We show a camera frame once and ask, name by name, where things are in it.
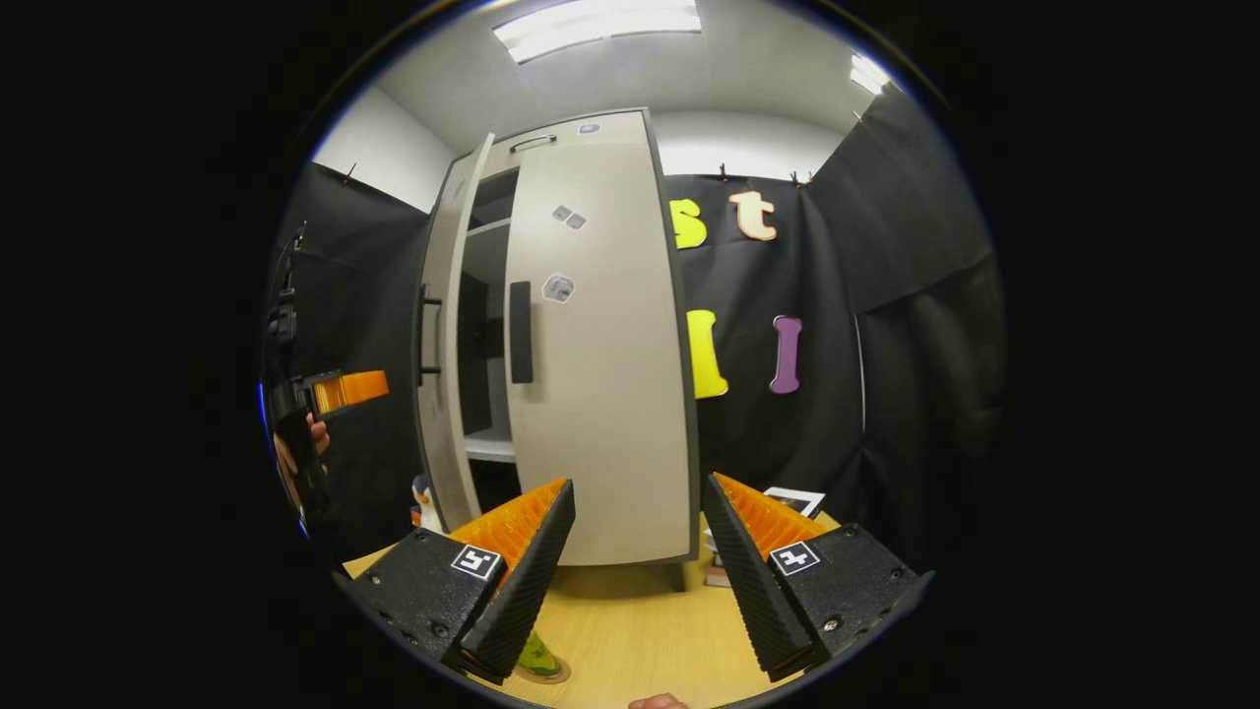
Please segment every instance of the purple letter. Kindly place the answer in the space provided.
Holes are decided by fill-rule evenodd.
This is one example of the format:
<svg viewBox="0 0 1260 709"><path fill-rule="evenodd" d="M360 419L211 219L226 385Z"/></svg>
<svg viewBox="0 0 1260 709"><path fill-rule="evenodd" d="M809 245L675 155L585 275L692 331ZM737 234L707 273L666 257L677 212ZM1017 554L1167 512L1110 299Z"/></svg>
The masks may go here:
<svg viewBox="0 0 1260 709"><path fill-rule="evenodd" d="M779 364L775 366L775 380L770 383L770 392L791 394L800 389L800 382L796 380L796 337L800 336L800 319L779 315L775 317L775 329L779 330Z"/></svg>

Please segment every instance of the sticker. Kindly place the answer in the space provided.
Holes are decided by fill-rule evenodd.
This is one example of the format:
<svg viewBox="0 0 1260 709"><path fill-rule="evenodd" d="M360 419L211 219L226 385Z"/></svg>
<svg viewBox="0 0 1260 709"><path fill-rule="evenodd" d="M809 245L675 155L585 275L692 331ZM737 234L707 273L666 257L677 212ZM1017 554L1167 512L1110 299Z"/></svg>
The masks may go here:
<svg viewBox="0 0 1260 709"><path fill-rule="evenodd" d="M552 273L552 276L547 278L547 282L543 283L544 300L551 300L552 302L559 302L563 305L572 295L573 278L566 275Z"/></svg>
<svg viewBox="0 0 1260 709"><path fill-rule="evenodd" d="M563 204L552 209L552 217L564 222L570 228L575 229L582 228L586 224L586 217Z"/></svg>
<svg viewBox="0 0 1260 709"><path fill-rule="evenodd" d="M451 562L451 568L485 581L490 578L490 572L494 570L494 565L499 563L499 559L500 557L494 552L486 552L471 544L465 544L459 557Z"/></svg>
<svg viewBox="0 0 1260 709"><path fill-rule="evenodd" d="M814 550L805 545L804 542L789 544L782 549L775 549L770 553L770 558L775 560L775 565L779 567L779 570L785 577L804 572L818 564L818 554L814 554Z"/></svg>

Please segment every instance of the cabinet door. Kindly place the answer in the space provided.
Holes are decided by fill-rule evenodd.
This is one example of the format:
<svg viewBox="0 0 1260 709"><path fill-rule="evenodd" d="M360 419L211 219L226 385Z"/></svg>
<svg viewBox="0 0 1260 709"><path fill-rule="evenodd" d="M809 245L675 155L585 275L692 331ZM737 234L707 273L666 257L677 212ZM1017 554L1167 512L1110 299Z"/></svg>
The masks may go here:
<svg viewBox="0 0 1260 709"><path fill-rule="evenodd" d="M522 490L573 480L566 565L667 559L693 544L687 413L694 403L683 378L673 232L640 135L525 152L512 212L504 310L512 438ZM585 223L557 218L561 207ZM553 276L572 282L567 296L563 286L544 297ZM528 286L513 285L522 281Z"/></svg>
<svg viewBox="0 0 1260 709"><path fill-rule="evenodd" d="M441 374L417 370L417 426L428 477L446 530L454 530L481 515L467 456L464 453L464 423L460 412L456 314L460 311L460 269L472 200L485 166L494 133L471 154L456 160L442 184L442 193L430 217L428 246L421 269L425 295L441 300L426 305L420 316L420 358L416 366L437 366Z"/></svg>

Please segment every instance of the wooden table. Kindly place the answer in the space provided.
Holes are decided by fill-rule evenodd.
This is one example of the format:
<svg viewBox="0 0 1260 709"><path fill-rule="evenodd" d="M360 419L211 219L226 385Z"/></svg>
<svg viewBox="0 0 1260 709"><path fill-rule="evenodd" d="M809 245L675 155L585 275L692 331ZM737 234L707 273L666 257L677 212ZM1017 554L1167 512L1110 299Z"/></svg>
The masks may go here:
<svg viewBox="0 0 1260 709"><path fill-rule="evenodd" d="M835 520L818 521L828 530ZM707 529L701 518L701 530ZM509 676L500 691L558 709L625 709L634 699L669 691L692 709L728 704L791 681L771 683L757 667L730 588L704 586L713 558L701 539L683 564L687 591L670 591L662 567L561 567L534 630L572 667L561 684ZM345 563L358 577L392 548ZM485 683L476 678L466 681Z"/></svg>

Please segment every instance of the black curtain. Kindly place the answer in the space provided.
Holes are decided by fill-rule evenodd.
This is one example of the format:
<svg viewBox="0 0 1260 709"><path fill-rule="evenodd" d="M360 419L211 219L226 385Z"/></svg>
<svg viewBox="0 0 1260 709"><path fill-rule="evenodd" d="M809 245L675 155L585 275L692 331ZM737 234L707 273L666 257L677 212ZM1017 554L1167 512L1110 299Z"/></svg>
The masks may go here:
<svg viewBox="0 0 1260 709"><path fill-rule="evenodd" d="M730 389L699 399L701 471L757 490L784 486L828 494L827 510L854 519L862 494L842 476L862 433L862 388L840 249L818 207L791 181L672 175L669 199L692 199L707 235L678 252L687 310L712 310L718 370ZM732 194L756 190L774 204L769 241L748 238ZM774 319L799 317L800 388L770 392L777 361Z"/></svg>
<svg viewBox="0 0 1260 709"><path fill-rule="evenodd" d="M407 534L411 481L423 471L411 397L411 332L428 215L323 165L304 169L281 222L306 232L294 261L294 374L384 370L389 394L328 421L338 514L321 530L338 560ZM278 285L272 286L272 296Z"/></svg>
<svg viewBox="0 0 1260 709"><path fill-rule="evenodd" d="M887 86L813 181L677 175L708 234L679 252L685 309L713 310L727 394L697 402L702 471L827 494L916 569L969 531L1000 414L1002 296L948 142ZM728 196L775 205L756 241ZM776 315L803 320L800 389L769 390Z"/></svg>

